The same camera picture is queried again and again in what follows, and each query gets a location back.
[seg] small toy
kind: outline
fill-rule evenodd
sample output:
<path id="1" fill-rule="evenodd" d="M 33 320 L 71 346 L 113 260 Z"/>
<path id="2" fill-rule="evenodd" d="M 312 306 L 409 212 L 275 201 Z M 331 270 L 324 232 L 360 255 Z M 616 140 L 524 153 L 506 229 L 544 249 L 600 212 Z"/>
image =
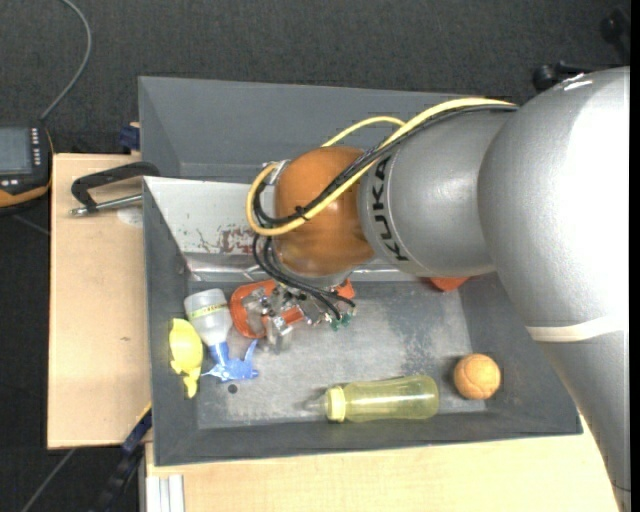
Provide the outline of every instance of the small toy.
<path id="1" fill-rule="evenodd" d="M 198 391 L 198 379 L 202 366 L 202 341 L 193 326 L 181 318 L 174 318 L 169 333 L 169 347 L 173 360 L 171 368 L 178 374 L 186 373 L 182 379 L 187 387 L 187 396 L 193 398 Z"/>
<path id="2" fill-rule="evenodd" d="M 215 366 L 203 375 L 213 375 L 222 382 L 253 379 L 252 356 L 258 340 L 247 349 L 244 359 L 229 358 L 227 335 L 233 326 L 229 306 L 222 290 L 214 288 L 195 293 L 184 300 L 187 318 L 207 346 Z"/>
<path id="3" fill-rule="evenodd" d="M 470 400 L 485 400 L 493 396 L 500 387 L 500 368 L 484 354 L 469 354 L 463 357 L 453 372 L 453 381 L 458 392 Z"/>

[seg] wooden table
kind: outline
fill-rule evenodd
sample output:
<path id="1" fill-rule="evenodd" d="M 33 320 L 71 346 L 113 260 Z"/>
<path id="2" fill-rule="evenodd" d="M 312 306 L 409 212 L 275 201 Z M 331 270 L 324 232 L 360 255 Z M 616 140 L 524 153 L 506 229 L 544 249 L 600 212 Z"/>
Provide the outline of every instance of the wooden table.
<path id="1" fill-rule="evenodd" d="M 48 445 L 120 443 L 149 401 L 142 230 L 73 218 L 75 177 L 136 157 L 56 155 Z M 114 186 L 119 197 L 139 184 Z M 617 510 L 591 433 L 378 452 L 155 467 L 184 475 L 188 512 Z"/>

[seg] yellow bottle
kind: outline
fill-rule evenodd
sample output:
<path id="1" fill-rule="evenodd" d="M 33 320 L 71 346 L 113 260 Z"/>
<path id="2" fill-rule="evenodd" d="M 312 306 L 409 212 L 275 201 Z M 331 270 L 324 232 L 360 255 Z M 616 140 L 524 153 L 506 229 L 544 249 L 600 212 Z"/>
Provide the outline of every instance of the yellow bottle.
<path id="1" fill-rule="evenodd" d="M 327 418 L 339 423 L 391 418 L 426 420 L 438 412 L 439 395 L 431 377 L 411 375 L 332 386 L 322 401 Z"/>

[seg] orange object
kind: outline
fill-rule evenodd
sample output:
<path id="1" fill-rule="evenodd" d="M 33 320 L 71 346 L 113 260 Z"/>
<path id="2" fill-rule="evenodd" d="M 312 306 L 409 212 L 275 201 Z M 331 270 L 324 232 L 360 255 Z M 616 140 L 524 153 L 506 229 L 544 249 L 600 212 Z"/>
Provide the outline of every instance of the orange object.
<path id="1" fill-rule="evenodd" d="M 273 279 L 268 279 L 266 281 L 258 281 L 257 283 L 250 283 L 242 285 L 236 288 L 236 291 L 231 295 L 231 299 L 229 300 L 229 312 L 231 313 L 231 319 L 233 320 L 233 325 L 235 325 L 236 329 L 247 338 L 257 338 L 258 336 L 254 333 L 247 324 L 247 310 L 244 309 L 242 305 L 242 299 L 247 297 L 253 290 L 256 288 L 264 287 L 265 295 L 271 295 L 271 292 L 276 287 L 276 282 Z"/>
<path id="2" fill-rule="evenodd" d="M 278 217 L 295 213 L 315 199 L 362 154 L 346 146 L 322 147 L 294 159 L 278 178 Z M 302 276 L 320 277 L 351 270 L 373 257 L 358 218 L 358 184 L 302 226 L 275 239 L 278 258 Z"/>
<path id="3" fill-rule="evenodd" d="M 433 285 L 443 292 L 450 292 L 459 288 L 468 277 L 430 277 Z"/>
<path id="4" fill-rule="evenodd" d="M 500 367 L 489 356 L 469 354 L 456 364 L 453 382 L 458 392 L 470 400 L 485 400 L 500 387 Z"/>
<path id="5" fill-rule="evenodd" d="M 266 281 L 258 281 L 257 283 L 244 284 L 236 288 L 231 295 L 231 299 L 229 299 L 229 312 L 231 313 L 233 325 L 238 329 L 240 334 L 247 338 L 259 338 L 260 336 L 253 332 L 249 327 L 249 324 L 247 323 L 247 310 L 242 305 L 242 300 L 260 287 L 264 288 L 265 295 L 270 296 L 276 288 L 276 282 L 273 279 L 268 279 Z M 340 286 L 336 286 L 336 291 L 338 292 L 338 295 L 345 299 L 353 299 L 356 295 L 356 292 L 351 285 L 351 281 L 348 279 Z M 304 319 L 304 313 L 298 306 L 282 311 L 281 316 L 287 325 L 292 325 Z"/>

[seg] yellow cable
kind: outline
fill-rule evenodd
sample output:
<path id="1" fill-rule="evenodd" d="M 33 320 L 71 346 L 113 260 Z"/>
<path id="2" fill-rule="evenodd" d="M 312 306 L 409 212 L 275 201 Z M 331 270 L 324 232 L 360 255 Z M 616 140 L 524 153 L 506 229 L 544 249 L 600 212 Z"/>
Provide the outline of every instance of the yellow cable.
<path id="1" fill-rule="evenodd" d="M 429 118 L 431 118 L 433 116 L 436 116 L 438 114 L 442 114 L 442 113 L 450 111 L 450 110 L 459 109 L 459 108 L 477 107 L 477 106 L 483 106 L 483 105 L 507 105 L 507 106 L 512 106 L 513 103 L 508 103 L 506 101 L 500 101 L 500 100 L 490 100 L 490 99 L 486 99 L 486 98 L 461 98 L 461 99 L 456 99 L 456 100 L 451 100 L 451 101 L 445 101 L 444 103 L 440 103 L 440 104 L 435 105 L 435 106 L 433 106 L 431 108 L 428 108 L 424 112 L 418 114 L 414 118 L 412 118 L 409 121 L 407 121 L 401 128 L 396 130 L 389 138 L 387 138 L 381 144 L 381 147 L 384 147 L 387 144 L 390 144 L 391 142 L 396 140 L 398 137 L 401 137 L 405 133 L 407 133 L 410 130 L 414 129 L 416 126 L 419 126 L 420 124 L 424 123 L 425 121 L 427 121 Z M 252 210 L 253 197 L 255 195 L 255 192 L 256 192 L 258 186 L 260 185 L 260 183 L 262 183 L 262 180 L 267 176 L 267 174 L 269 174 L 269 172 L 271 172 L 273 167 L 275 167 L 275 164 L 273 164 L 273 167 L 271 169 L 269 169 L 269 167 L 266 167 L 258 175 L 256 180 L 253 182 L 253 185 L 251 186 L 251 189 L 249 190 L 249 194 L 247 195 L 246 213 L 247 213 L 247 220 L 249 221 L 249 225 L 251 226 L 251 229 L 253 229 L 256 233 L 258 233 L 260 235 L 263 235 L 263 236 L 278 236 L 278 235 L 283 235 L 285 233 L 288 233 L 289 231 L 292 231 L 292 230 L 302 226 L 302 224 L 304 224 L 308 220 L 310 220 L 313 217 L 315 217 L 316 215 L 318 215 L 322 210 L 324 210 L 327 206 L 329 206 L 333 201 L 335 201 L 338 197 L 340 197 L 342 194 L 344 194 L 345 191 L 347 191 L 350 187 L 352 187 L 354 185 L 354 183 L 356 183 L 360 179 L 360 177 L 364 173 L 366 173 L 373 166 L 374 163 L 375 162 L 372 162 L 369 165 L 367 165 L 366 167 L 363 167 L 362 169 L 360 169 L 356 174 L 354 174 L 346 182 L 344 182 L 342 185 L 340 185 L 336 190 L 334 190 L 331 194 L 329 194 L 319 204 L 317 204 L 316 206 L 311 208 L 308 212 L 305 212 L 304 218 L 300 217 L 298 219 L 294 219 L 294 220 L 292 220 L 290 222 L 287 222 L 286 224 L 283 224 L 281 226 L 277 226 L 277 227 L 274 227 L 274 228 L 263 228 L 262 226 L 259 226 L 255 222 L 255 220 L 253 219 L 253 210 Z"/>
<path id="2" fill-rule="evenodd" d="M 247 220 L 249 221 L 249 225 L 251 226 L 251 228 L 256 233 L 260 233 L 260 231 L 262 231 L 262 230 L 264 230 L 266 228 L 258 226 L 258 224 L 256 224 L 256 222 L 253 220 L 253 198 L 255 197 L 256 190 L 258 190 L 258 187 L 260 186 L 260 184 L 271 173 L 271 171 L 273 171 L 276 168 L 277 165 L 278 165 L 278 162 L 274 162 L 274 163 L 271 163 L 271 164 L 267 165 L 264 169 L 262 169 L 260 174 L 258 174 L 256 179 L 251 184 L 251 188 L 249 188 L 249 193 L 247 194 L 247 200 L 244 203 L 245 215 L 247 216 Z"/>
<path id="3" fill-rule="evenodd" d="M 325 148 L 327 146 L 333 146 L 336 142 L 344 139 L 347 135 L 355 132 L 356 130 L 359 130 L 363 126 L 368 126 L 370 124 L 375 124 L 375 123 L 391 123 L 391 124 L 396 124 L 398 126 L 404 126 L 404 121 L 402 119 L 398 119 L 397 117 L 390 117 L 390 116 L 369 117 L 364 121 L 360 121 L 359 123 L 349 126 L 349 128 L 347 128 L 346 130 L 342 130 L 333 139 L 330 139 L 327 142 L 325 142 L 322 145 L 322 147 Z"/>

